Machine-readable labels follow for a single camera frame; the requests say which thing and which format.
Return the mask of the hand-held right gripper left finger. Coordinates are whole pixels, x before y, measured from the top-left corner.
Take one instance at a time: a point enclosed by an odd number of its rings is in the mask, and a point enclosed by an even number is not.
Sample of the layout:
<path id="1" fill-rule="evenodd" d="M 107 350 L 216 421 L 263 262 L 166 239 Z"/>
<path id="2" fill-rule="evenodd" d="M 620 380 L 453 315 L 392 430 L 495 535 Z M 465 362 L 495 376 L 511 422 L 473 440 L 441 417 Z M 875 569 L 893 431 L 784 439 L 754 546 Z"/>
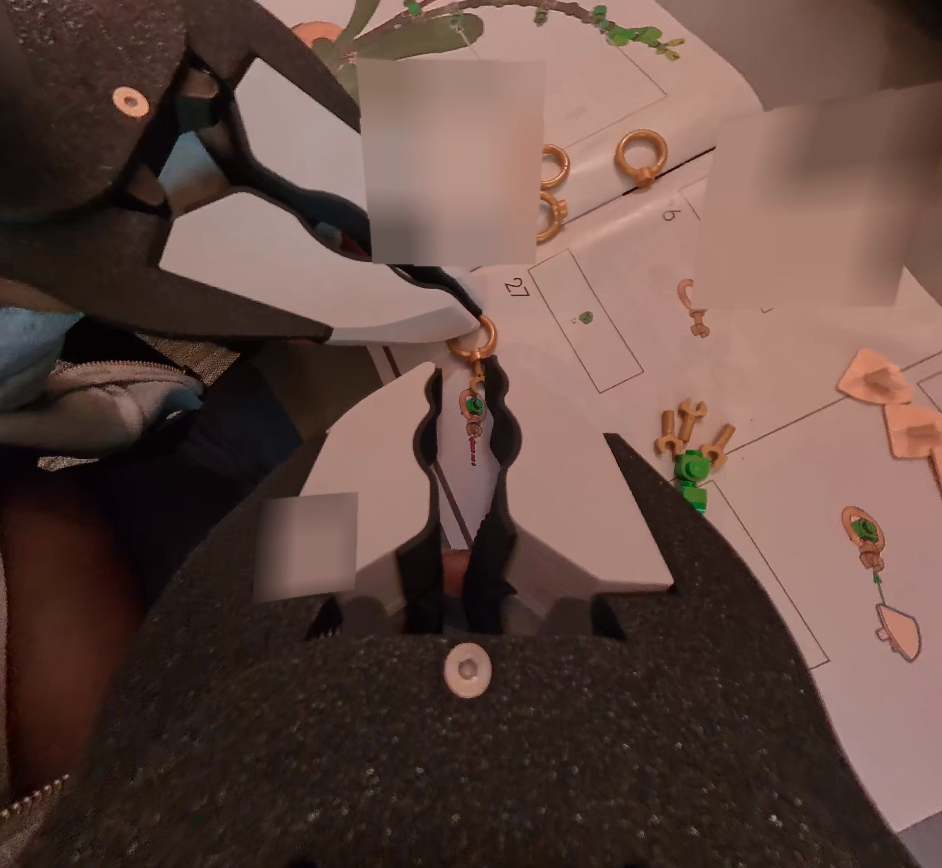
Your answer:
<path id="1" fill-rule="evenodd" d="M 300 494 L 300 565 L 314 593 L 370 597 L 407 629 L 444 624 L 438 456 L 442 373 L 418 365 L 327 434 Z"/>

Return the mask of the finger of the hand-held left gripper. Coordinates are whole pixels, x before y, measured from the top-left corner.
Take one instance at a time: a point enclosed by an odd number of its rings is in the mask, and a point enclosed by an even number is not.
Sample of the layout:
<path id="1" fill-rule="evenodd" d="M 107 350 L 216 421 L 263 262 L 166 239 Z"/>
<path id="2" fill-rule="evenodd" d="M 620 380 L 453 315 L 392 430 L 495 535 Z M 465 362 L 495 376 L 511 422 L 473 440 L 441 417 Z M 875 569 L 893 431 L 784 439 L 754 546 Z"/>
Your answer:
<path id="1" fill-rule="evenodd" d="M 220 85 L 227 199 L 252 197 L 301 221 L 360 221 L 355 133 L 264 61 Z"/>
<path id="2" fill-rule="evenodd" d="M 330 251 L 294 214 L 247 191 L 176 218 L 159 265 L 325 324 L 331 344 L 436 343 L 480 328 L 452 291 Z"/>

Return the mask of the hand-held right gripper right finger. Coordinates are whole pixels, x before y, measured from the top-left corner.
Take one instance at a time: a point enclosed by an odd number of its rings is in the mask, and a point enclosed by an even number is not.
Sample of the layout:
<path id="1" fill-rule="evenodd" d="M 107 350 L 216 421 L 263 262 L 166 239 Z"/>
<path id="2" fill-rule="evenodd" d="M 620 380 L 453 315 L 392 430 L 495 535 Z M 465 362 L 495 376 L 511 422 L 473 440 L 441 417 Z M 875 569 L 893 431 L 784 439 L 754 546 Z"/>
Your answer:
<path id="1" fill-rule="evenodd" d="M 562 600 L 669 590 L 606 435 L 533 375 L 494 356 L 482 367 L 498 468 L 471 547 L 471 628 L 502 629 L 511 596 L 546 617 Z"/>

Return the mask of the white instruction booklet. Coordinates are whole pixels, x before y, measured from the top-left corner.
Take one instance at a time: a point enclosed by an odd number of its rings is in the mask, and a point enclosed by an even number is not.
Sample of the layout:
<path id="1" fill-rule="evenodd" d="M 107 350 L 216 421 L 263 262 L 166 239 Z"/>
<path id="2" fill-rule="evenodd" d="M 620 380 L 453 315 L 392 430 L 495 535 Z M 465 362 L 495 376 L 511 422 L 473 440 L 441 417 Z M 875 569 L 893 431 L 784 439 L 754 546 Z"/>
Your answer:
<path id="1" fill-rule="evenodd" d="M 261 0 L 289 26 L 344 26 L 354 0 Z M 443 0 L 444 3 L 458 0 Z M 686 38 L 679 61 L 617 50 L 578 19 L 483 9 L 463 58 L 548 63 L 546 139 L 571 158 L 570 218 L 526 269 L 477 274 L 512 383 L 527 373 L 661 471 L 661 412 L 706 401 L 691 449 L 736 428 L 706 516 L 766 586 L 812 669 L 866 790 L 902 835 L 940 818 L 940 488 L 932 457 L 899 458 L 884 411 L 838 389 L 863 348 L 940 410 L 940 307 L 903 273 L 890 308 L 709 313 L 693 278 L 715 133 L 759 102 L 654 0 L 605 5 L 622 26 Z M 403 0 L 382 0 L 369 29 Z"/>

